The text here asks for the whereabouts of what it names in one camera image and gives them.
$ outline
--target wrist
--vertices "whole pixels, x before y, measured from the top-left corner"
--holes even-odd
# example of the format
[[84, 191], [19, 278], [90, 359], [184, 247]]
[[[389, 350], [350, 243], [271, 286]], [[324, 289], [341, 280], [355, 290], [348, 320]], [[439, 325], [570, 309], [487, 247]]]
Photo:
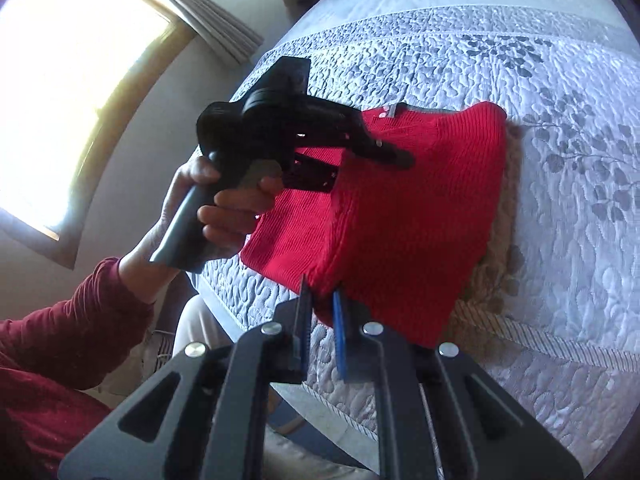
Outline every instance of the wrist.
[[162, 239], [163, 229], [153, 226], [140, 243], [120, 260], [118, 273], [124, 286], [143, 303], [156, 301], [160, 291], [180, 272], [178, 269], [149, 262]]

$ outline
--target bed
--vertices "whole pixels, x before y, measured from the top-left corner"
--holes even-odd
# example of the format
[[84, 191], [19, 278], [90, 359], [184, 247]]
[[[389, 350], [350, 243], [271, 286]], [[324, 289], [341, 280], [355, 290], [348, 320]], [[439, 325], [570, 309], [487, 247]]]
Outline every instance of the bed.
[[[360, 109], [499, 104], [510, 126], [487, 252], [446, 329], [588, 474], [640, 402], [640, 47], [610, 0], [321, 0], [266, 53]], [[233, 339], [295, 295], [236, 256], [193, 285]], [[277, 390], [376, 470], [372, 388], [338, 379], [314, 319], [303, 386]]]

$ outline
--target folded red garment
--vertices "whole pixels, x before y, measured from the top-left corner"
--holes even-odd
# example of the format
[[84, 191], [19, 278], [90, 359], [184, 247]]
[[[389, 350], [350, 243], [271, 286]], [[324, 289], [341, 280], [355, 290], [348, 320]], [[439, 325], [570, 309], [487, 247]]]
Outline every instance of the folded red garment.
[[[434, 346], [484, 254], [505, 161], [504, 111], [480, 103], [458, 113], [363, 112], [372, 135], [411, 152], [397, 170], [335, 148], [305, 155], [340, 164], [330, 194], [285, 190], [240, 253], [292, 290], [303, 274], [327, 298], [341, 283], [375, 320]], [[316, 308], [331, 322], [327, 306]]]

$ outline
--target silver bolt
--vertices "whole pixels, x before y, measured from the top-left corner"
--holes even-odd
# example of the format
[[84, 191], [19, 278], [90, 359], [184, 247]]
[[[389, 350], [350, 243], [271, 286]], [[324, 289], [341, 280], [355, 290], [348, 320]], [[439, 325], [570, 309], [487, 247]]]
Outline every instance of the silver bolt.
[[270, 321], [260, 327], [260, 332], [264, 335], [277, 335], [282, 332], [282, 325], [277, 321]]
[[189, 343], [184, 349], [184, 353], [187, 354], [188, 357], [200, 357], [206, 351], [206, 345], [198, 342]]
[[442, 343], [438, 346], [438, 352], [443, 357], [455, 357], [460, 353], [460, 349], [454, 343]]
[[385, 327], [376, 321], [369, 321], [363, 325], [362, 331], [367, 335], [380, 335], [385, 331]]

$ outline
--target maroon shirt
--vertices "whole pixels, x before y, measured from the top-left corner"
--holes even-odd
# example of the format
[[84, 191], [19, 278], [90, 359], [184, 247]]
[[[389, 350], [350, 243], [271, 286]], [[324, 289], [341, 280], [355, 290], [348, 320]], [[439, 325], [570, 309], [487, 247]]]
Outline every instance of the maroon shirt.
[[14, 423], [0, 422], [0, 447], [7, 450], [20, 433], [55, 475], [62, 457], [110, 412], [78, 390], [97, 386], [122, 364], [152, 317], [153, 306], [125, 288], [118, 260], [108, 258], [71, 300], [0, 321], [0, 410]]

